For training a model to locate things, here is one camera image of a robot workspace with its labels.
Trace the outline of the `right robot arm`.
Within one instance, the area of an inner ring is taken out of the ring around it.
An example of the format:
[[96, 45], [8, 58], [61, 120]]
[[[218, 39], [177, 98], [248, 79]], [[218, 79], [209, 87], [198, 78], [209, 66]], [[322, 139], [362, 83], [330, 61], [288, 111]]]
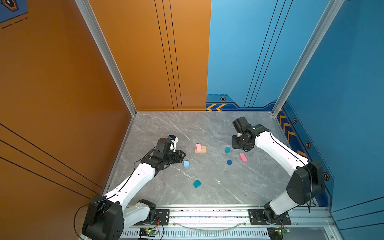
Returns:
[[233, 121], [237, 134], [232, 137], [232, 148], [249, 152], [254, 147], [262, 149], [278, 162], [289, 174], [286, 189], [264, 206], [262, 220], [273, 225], [280, 223], [288, 211], [308, 204], [325, 190], [324, 168], [319, 161], [310, 161], [295, 153], [279, 141], [261, 124], [252, 126], [245, 117]]

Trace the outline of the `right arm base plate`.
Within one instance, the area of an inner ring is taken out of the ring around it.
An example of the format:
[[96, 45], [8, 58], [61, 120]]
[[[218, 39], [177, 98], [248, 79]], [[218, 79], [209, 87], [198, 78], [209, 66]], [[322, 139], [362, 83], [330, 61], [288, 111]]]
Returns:
[[292, 224], [288, 212], [276, 215], [270, 210], [265, 209], [249, 209], [249, 219], [251, 225], [286, 225]]

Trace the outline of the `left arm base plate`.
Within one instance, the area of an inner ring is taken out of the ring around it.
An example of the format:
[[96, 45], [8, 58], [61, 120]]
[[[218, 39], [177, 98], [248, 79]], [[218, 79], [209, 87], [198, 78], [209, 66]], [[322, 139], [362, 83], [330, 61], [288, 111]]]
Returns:
[[170, 210], [169, 209], [156, 209], [155, 215], [151, 220], [145, 220], [140, 222], [140, 225], [149, 225], [154, 226], [157, 224], [167, 226], [170, 220]]

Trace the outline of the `engraved wood plank block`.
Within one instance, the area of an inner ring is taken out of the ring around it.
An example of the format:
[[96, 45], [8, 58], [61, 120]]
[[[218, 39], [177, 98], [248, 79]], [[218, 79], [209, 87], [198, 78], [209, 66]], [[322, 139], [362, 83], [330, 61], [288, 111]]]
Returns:
[[196, 154], [206, 154], [206, 153], [207, 153], [207, 150], [202, 150], [201, 152], [198, 152], [197, 150], [195, 150], [195, 153], [196, 153]]

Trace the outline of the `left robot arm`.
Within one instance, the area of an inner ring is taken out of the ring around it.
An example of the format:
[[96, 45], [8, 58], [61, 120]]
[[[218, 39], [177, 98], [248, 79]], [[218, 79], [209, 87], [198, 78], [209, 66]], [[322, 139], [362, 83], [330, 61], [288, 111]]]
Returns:
[[124, 229], [137, 223], [151, 224], [156, 217], [156, 205], [140, 200], [129, 207], [133, 197], [160, 171], [172, 164], [183, 162], [186, 154], [177, 150], [178, 138], [170, 135], [160, 138], [157, 145], [134, 163], [134, 170], [116, 188], [107, 194], [97, 195], [87, 205], [80, 239], [118, 240]]

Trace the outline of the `light pink rectangular block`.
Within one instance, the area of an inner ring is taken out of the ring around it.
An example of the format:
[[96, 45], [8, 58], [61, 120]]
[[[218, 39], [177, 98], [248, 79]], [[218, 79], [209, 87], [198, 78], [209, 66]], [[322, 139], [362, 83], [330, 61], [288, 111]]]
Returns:
[[201, 144], [196, 144], [196, 150], [197, 150], [198, 152], [201, 152], [201, 151], [202, 151]]

